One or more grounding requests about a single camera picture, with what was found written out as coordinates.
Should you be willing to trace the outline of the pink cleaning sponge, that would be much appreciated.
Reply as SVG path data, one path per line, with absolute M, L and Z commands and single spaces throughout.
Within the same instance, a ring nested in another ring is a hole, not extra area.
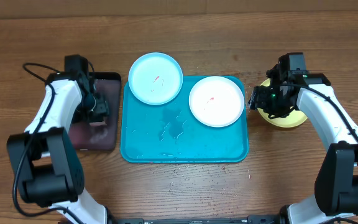
M 98 126 L 106 126 L 106 122 L 105 121 L 97 121 L 97 122 L 92 122 L 89 124 L 92 127 L 98 127 Z

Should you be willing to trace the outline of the yellow green plate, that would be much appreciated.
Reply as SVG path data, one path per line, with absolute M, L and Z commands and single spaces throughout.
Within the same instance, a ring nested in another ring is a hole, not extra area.
M 257 111 L 260 115 L 270 124 L 278 126 L 280 128 L 294 128 L 303 124 L 308 117 L 301 111 L 294 110 L 285 118 L 270 119 L 268 113 L 263 112 L 262 109 L 258 108 Z

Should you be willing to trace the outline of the light blue plate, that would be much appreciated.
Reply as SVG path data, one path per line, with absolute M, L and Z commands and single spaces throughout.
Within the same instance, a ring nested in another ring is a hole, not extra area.
M 179 94 L 183 71 L 173 57 L 152 52 L 139 57 L 132 64 L 128 84 L 139 101 L 148 105 L 163 105 Z

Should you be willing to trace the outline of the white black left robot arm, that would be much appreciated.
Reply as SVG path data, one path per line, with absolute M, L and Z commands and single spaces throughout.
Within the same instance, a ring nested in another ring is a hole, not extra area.
M 45 96 L 35 118 L 22 134 L 7 140 L 13 205 L 25 217 L 58 211 L 71 223 L 115 223 L 110 211 L 86 191 L 68 135 L 72 123 L 104 121 L 110 114 L 108 102 L 96 92 L 91 62 L 68 55 L 64 66 L 41 79 Z

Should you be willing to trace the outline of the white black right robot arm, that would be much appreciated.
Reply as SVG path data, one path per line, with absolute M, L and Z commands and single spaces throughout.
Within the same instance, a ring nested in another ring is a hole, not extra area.
M 286 205 L 274 223 L 340 223 L 358 216 L 358 125 L 338 102 L 331 82 L 306 69 L 302 53 L 282 55 L 266 73 L 268 86 L 256 86 L 248 102 L 268 119 L 301 111 L 326 149 L 314 183 L 314 194 Z

